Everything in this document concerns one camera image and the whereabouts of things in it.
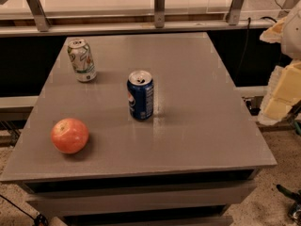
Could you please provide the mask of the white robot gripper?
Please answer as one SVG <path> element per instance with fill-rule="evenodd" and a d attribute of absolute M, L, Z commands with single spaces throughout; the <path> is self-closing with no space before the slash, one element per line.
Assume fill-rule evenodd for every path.
<path fill-rule="evenodd" d="M 301 101 L 301 1 L 287 17 L 278 20 L 263 31 L 260 40 L 280 43 L 281 52 L 293 61 L 286 67 L 276 66 L 272 71 L 264 95 L 258 122 L 274 125 L 288 116 L 293 106 Z"/>

